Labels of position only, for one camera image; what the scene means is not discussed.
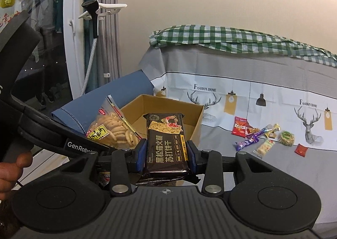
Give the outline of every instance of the black snack package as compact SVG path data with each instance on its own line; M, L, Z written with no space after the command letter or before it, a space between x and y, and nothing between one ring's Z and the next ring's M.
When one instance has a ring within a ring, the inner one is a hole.
M148 148L143 177L137 183L160 184L190 174L181 113L148 113Z

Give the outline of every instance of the metal screw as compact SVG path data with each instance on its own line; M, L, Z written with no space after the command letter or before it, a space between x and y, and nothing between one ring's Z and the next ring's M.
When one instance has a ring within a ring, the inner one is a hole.
M208 185L205 187L205 190L209 193L218 193L221 191L221 187L218 185Z
M129 187L126 185L119 184L119 185L113 186L112 190L116 193L125 193L129 190Z

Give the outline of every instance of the purple candy wrapper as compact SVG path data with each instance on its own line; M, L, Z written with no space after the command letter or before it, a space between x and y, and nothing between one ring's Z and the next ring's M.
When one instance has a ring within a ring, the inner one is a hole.
M250 137L249 139L245 140L245 141L242 141L242 142L235 142L235 148L236 148L236 151L240 151L241 149L243 149L244 147L246 146L249 146L251 144L254 144L254 143L257 143L258 142L258 138L253 135L252 137Z

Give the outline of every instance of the cardboard box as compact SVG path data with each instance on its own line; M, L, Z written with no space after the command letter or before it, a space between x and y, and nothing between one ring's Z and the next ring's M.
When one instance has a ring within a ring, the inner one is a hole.
M146 119L147 113L182 113L184 135L187 140L192 140L196 146L200 142L201 122L203 120L203 105L181 102L173 99L140 95L129 104L121 108L126 120L144 138L147 137Z

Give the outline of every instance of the round snack package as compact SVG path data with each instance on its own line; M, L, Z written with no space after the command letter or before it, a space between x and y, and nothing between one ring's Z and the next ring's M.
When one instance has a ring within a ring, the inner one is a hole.
M285 146L292 146L295 141L295 136L288 131L282 131L279 136L279 141Z
M116 149L134 149L142 138L124 118L110 95L104 100L86 135Z

